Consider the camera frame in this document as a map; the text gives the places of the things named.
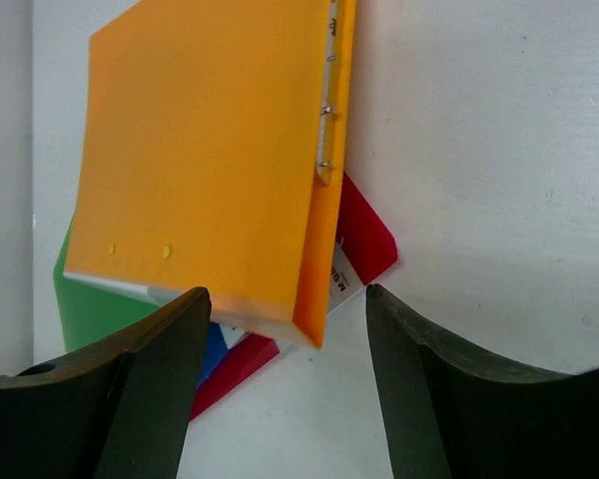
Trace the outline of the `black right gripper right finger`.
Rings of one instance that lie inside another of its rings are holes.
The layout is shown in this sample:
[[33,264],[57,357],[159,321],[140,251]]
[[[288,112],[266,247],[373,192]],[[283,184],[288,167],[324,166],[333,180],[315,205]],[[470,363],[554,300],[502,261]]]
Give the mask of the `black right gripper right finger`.
[[379,284],[370,355],[397,478],[599,478],[599,367],[566,374],[480,347]]

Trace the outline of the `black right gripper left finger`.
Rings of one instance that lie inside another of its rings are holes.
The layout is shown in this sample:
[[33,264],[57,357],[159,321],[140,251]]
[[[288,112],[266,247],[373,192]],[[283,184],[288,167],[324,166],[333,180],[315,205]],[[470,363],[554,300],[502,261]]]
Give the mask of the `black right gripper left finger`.
[[193,288],[88,346],[0,376],[0,478],[174,478],[211,299]]

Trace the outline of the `green clip file folder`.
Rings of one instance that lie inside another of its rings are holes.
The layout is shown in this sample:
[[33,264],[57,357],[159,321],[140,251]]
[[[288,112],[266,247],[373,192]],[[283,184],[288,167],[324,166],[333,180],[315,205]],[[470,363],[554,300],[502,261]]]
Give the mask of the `green clip file folder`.
[[64,275],[73,222],[69,222],[53,268],[64,345],[72,352],[154,313],[159,307]]

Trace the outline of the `orange folder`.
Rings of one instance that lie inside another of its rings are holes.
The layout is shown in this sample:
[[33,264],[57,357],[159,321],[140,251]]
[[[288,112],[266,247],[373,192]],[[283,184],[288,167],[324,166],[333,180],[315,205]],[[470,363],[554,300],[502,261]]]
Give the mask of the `orange folder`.
[[215,322],[324,340],[352,1],[141,1],[91,36],[64,273]]

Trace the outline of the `blue folder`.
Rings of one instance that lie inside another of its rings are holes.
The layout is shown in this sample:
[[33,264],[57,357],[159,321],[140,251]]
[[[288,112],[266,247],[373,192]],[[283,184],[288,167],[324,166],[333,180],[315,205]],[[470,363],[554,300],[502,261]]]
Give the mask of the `blue folder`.
[[240,328],[212,322],[209,327],[206,351],[197,387],[200,387],[224,360],[230,350],[248,334]]

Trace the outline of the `red folder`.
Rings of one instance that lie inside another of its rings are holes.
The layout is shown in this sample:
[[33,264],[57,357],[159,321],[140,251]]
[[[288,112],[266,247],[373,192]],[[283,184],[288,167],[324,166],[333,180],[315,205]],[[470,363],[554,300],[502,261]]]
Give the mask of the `red folder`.
[[[333,313],[397,263],[393,235],[349,176],[343,177],[333,251],[328,313]],[[248,333],[197,387],[190,418],[196,419],[254,374],[295,347]]]

